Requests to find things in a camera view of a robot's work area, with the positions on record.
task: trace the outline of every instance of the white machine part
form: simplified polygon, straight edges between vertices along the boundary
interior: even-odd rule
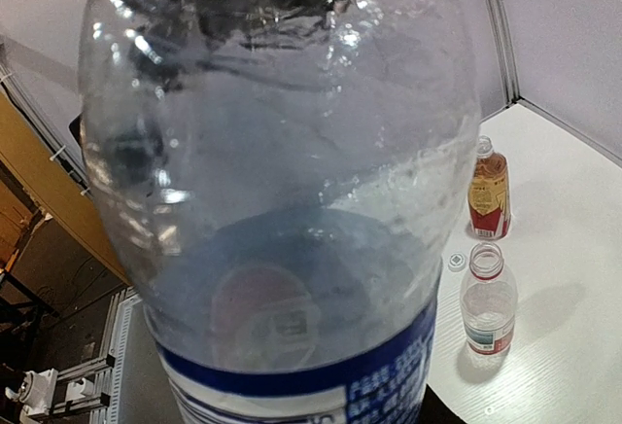
[[[67,393],[65,394],[65,402],[75,402],[86,397],[92,397],[95,386],[90,380],[81,378],[67,385]]]
[[[5,390],[7,398],[23,403],[23,408],[19,416],[20,423],[33,423],[35,421],[28,416],[45,414],[50,410],[57,378],[58,371],[56,369],[50,369],[40,373],[30,371],[26,373],[17,392],[14,392],[10,388]]]

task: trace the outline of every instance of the white bottle cap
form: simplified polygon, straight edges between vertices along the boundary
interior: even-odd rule
[[[447,267],[451,271],[461,271],[465,268],[465,266],[467,266],[467,256],[465,256],[462,252],[457,252],[449,257]]]
[[[480,135],[477,141],[477,157],[479,159],[487,159],[492,156],[493,152],[493,141],[490,140],[490,137]]]

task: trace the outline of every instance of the bottle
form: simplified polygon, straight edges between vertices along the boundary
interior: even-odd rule
[[[476,353],[494,355],[514,337],[518,292],[497,244],[483,242],[470,253],[470,270],[460,289],[466,342]]]
[[[507,160],[482,135],[477,145],[477,163],[468,192],[468,209],[473,233],[482,239],[507,235],[511,219]]]
[[[88,0],[91,190],[186,422],[416,418],[472,67],[457,0]]]

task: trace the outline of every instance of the bottle with red label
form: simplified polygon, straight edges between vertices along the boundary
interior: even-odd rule
[[[468,191],[471,227],[482,239],[500,239],[511,219],[507,159],[496,152],[489,137],[479,137],[477,164]]]
[[[497,244],[483,242],[473,248],[460,299],[470,348],[484,355],[507,349],[514,337],[518,290]]]

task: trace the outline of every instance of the white table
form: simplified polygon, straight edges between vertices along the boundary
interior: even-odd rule
[[[509,163],[513,219],[499,245],[518,284],[515,337],[502,364],[473,362],[467,268],[444,268],[429,383],[468,424],[622,422],[622,169],[523,106],[482,133]],[[467,224],[465,209],[445,260],[477,242]]]

